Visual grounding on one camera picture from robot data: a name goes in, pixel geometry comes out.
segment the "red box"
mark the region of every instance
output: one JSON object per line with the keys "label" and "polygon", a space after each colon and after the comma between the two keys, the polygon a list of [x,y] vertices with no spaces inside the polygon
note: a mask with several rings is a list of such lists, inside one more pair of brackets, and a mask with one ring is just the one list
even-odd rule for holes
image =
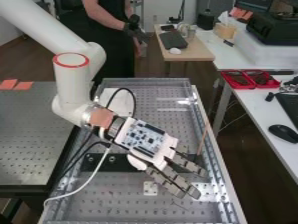
{"label": "red box", "polygon": [[256,89],[256,82],[238,70],[222,71],[221,75],[234,89]]}
{"label": "red box", "polygon": [[[281,82],[278,82],[266,71],[262,71],[262,70],[244,70],[244,73],[253,80],[257,88],[261,88],[261,89],[280,88]],[[266,80],[265,83],[258,83],[260,78],[262,78],[261,81]]]}

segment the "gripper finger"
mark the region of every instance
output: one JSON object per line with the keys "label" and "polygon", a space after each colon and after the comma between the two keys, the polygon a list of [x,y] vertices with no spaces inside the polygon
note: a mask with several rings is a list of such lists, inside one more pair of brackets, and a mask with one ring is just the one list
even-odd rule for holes
{"label": "gripper finger", "polygon": [[165,187],[165,189],[177,197],[184,198],[187,192],[180,189],[171,180],[165,178],[161,172],[155,167],[147,168],[147,174],[155,179],[155,182]]}
{"label": "gripper finger", "polygon": [[184,154],[184,155],[188,155],[189,154],[189,147],[188,147],[188,145],[185,145],[180,142],[177,147],[175,148],[175,151]]}
{"label": "gripper finger", "polygon": [[201,197],[198,189],[187,181],[187,179],[179,175],[171,166],[167,166],[163,170],[164,175],[171,181],[196,199]]}
{"label": "gripper finger", "polygon": [[175,158],[172,159],[172,162],[177,164],[180,167],[183,167],[184,169],[198,174],[201,177],[208,177],[206,170],[202,167],[200,167],[196,163],[185,159],[183,156],[176,154]]}

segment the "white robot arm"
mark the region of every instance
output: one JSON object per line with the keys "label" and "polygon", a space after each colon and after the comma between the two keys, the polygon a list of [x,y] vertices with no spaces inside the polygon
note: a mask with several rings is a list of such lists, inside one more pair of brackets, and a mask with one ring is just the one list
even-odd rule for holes
{"label": "white robot arm", "polygon": [[[87,43],[32,0],[0,0],[0,15],[52,51],[57,96],[53,112],[79,127],[91,125],[101,107],[89,100],[89,84],[105,59],[96,43]],[[145,171],[171,193],[200,198],[197,188],[172,169],[175,163],[200,176],[205,170],[185,158],[188,149],[163,130],[135,118],[115,116],[104,138],[128,150],[131,164]]]}

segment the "circuit board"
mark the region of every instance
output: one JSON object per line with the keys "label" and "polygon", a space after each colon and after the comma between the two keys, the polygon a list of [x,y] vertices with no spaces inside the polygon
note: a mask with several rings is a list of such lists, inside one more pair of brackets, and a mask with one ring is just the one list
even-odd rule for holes
{"label": "circuit board", "polygon": [[137,150],[153,158],[161,148],[164,135],[165,132],[163,130],[137,120],[128,130],[123,146]]}

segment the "red ring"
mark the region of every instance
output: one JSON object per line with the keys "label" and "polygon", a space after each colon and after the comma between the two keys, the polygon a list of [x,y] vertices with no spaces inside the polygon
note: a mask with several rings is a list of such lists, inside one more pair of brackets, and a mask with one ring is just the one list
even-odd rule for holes
{"label": "red ring", "polygon": [[[84,62],[83,64],[80,64],[80,65],[65,65],[65,64],[63,64],[63,63],[59,62],[59,57],[60,57],[61,55],[64,55],[64,54],[77,54],[77,55],[80,55],[80,56],[83,56],[83,57],[85,58],[85,62]],[[91,60],[89,60],[89,58],[88,58],[85,55],[79,54],[79,53],[72,53],[72,52],[69,52],[69,53],[63,53],[63,54],[57,54],[57,55],[53,57],[53,63],[57,64],[57,65],[60,65],[60,66],[63,66],[63,67],[65,67],[65,68],[80,68],[80,67],[87,66],[87,65],[89,64],[89,62],[91,62]]]}

